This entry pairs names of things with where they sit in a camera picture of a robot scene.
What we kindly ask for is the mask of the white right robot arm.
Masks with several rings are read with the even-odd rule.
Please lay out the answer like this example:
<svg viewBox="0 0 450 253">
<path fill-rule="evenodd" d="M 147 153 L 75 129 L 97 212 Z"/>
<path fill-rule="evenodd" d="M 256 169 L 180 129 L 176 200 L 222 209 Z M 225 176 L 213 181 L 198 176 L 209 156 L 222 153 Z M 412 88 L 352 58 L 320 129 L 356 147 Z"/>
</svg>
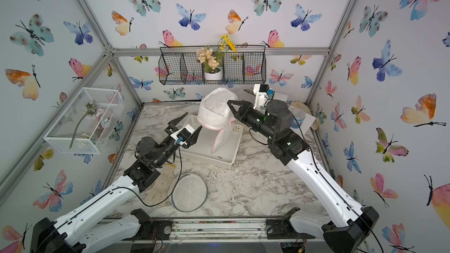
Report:
<svg viewBox="0 0 450 253">
<path fill-rule="evenodd" d="M 362 206 L 347 194 L 315 158 L 302 136 L 291 129 L 288 105 L 271 100 L 265 113 L 248 101 L 227 102 L 234 118 L 267 138 L 271 153 L 313 192 L 328 213 L 308 214 L 295 207 L 285 216 L 288 228 L 326 242 L 334 253 L 353 253 L 372 234 L 379 219 L 371 206 Z"/>
</svg>

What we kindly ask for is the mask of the white mesh laundry bag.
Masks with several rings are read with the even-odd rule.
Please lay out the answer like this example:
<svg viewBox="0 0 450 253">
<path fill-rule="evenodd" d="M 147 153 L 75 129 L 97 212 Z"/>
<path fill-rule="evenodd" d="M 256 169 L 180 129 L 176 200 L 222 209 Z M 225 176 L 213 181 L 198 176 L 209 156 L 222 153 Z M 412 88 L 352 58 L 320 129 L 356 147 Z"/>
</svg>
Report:
<svg viewBox="0 0 450 253">
<path fill-rule="evenodd" d="M 196 174 L 187 174 L 173 188 L 171 203 L 179 212 L 193 212 L 205 203 L 207 195 L 206 182 Z"/>
</svg>

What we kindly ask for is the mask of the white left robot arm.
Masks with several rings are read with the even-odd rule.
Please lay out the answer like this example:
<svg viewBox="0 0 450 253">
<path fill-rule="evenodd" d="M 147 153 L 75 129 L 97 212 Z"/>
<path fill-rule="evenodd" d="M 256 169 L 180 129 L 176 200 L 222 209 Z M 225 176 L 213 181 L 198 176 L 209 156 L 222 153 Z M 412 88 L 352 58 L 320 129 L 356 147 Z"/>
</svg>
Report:
<svg viewBox="0 0 450 253">
<path fill-rule="evenodd" d="M 43 219 L 34 226 L 30 251 L 32 253 L 94 253 L 118 241 L 132 238 L 141 227 L 150 224 L 143 210 L 108 225 L 98 226 L 103 218 L 126 201 L 138 197 L 159 177 L 160 168 L 180 148 L 196 144 L 202 127 L 186 124 L 177 128 L 184 119 L 171 120 L 165 129 L 167 137 L 157 143 L 143 137 L 135 149 L 136 161 L 108 188 L 68 214 L 51 221 Z"/>
</svg>

